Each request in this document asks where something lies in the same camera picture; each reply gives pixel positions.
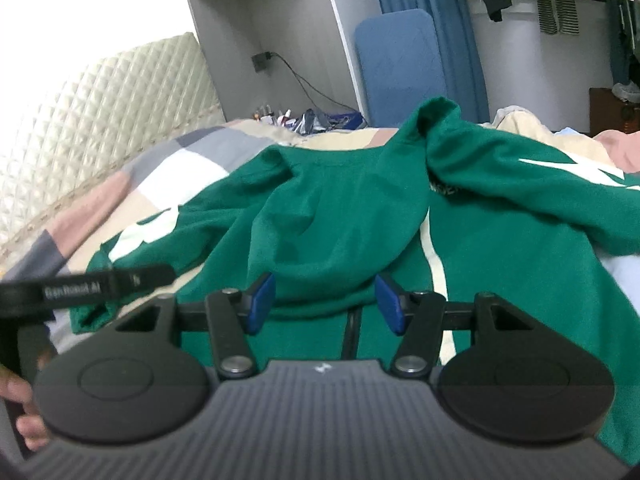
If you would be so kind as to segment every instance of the blue curtain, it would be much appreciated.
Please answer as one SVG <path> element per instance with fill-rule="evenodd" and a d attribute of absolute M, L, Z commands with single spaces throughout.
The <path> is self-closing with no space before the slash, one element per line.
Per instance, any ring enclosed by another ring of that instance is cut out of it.
<path fill-rule="evenodd" d="M 462 118 L 489 121 L 484 75 L 466 0 L 380 0 L 382 12 L 424 9 L 433 18 L 447 97 L 457 102 Z"/>

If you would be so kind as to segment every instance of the human hand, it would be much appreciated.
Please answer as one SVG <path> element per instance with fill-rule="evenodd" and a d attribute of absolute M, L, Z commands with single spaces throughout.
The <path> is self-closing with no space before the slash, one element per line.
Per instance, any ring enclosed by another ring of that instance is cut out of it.
<path fill-rule="evenodd" d="M 38 368 L 42 368 L 50 359 L 49 353 L 43 354 L 38 359 Z M 25 414 L 18 417 L 15 425 L 29 449 L 36 451 L 48 444 L 49 432 L 33 403 L 31 385 L 2 365 L 0 365 L 0 398 L 21 403 Z"/>

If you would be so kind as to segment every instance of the pink fabric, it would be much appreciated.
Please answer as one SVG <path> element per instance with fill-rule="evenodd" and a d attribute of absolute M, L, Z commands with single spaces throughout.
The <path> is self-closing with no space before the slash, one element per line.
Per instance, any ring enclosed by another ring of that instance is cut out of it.
<path fill-rule="evenodd" d="M 129 175 L 117 171 L 49 222 L 46 230 L 65 260 L 122 202 L 129 192 L 129 184 Z"/>
<path fill-rule="evenodd" d="M 620 170 L 625 173 L 640 171 L 640 132 L 624 134 L 617 130 L 605 130 L 593 138 L 604 146 Z"/>
<path fill-rule="evenodd" d="M 397 131 L 397 128 L 379 128 L 367 145 L 367 148 L 384 146 L 386 142 L 396 134 Z"/>

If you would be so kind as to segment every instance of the blue gripper pad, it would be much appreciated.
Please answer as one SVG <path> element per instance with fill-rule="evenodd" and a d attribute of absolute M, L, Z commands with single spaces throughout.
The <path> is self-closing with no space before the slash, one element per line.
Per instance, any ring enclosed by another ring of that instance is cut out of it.
<path fill-rule="evenodd" d="M 276 299 L 276 278 L 273 274 L 265 274 L 244 293 L 249 312 L 246 317 L 245 332 L 255 335 L 262 329 L 264 321 Z"/>
<path fill-rule="evenodd" d="M 401 301 L 401 294 L 404 293 L 404 290 L 392 279 L 385 279 L 380 274 L 374 280 L 374 290 L 378 308 L 385 318 L 386 325 L 394 334 L 404 334 L 406 320 Z"/>

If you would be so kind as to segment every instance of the green sweatshirt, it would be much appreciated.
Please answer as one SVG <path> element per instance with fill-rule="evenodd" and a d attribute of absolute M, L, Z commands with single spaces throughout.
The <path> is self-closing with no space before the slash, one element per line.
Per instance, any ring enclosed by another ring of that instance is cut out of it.
<path fill-rule="evenodd" d="M 435 99 L 385 146 L 271 146 L 145 225 L 166 233 L 131 250 L 117 235 L 88 270 L 166 262 L 182 274 L 204 263 L 178 291 L 183 302 L 273 272 L 276 307 L 250 338 L 261 365 L 338 358 L 346 311 L 357 305 L 358 357 L 388 363 L 399 339 L 372 287 L 384 270 L 451 301 L 496 292 L 607 364 L 616 399 L 600 438 L 625 461 L 640 460 L 640 321 L 591 244 L 640 252 L 638 178 L 467 123 L 455 104 Z M 72 327 L 95 330 L 133 299 L 77 308 Z M 454 339 L 458 351 L 469 344 L 468 333 Z M 182 347 L 207 361 L 206 335 L 185 334 Z"/>

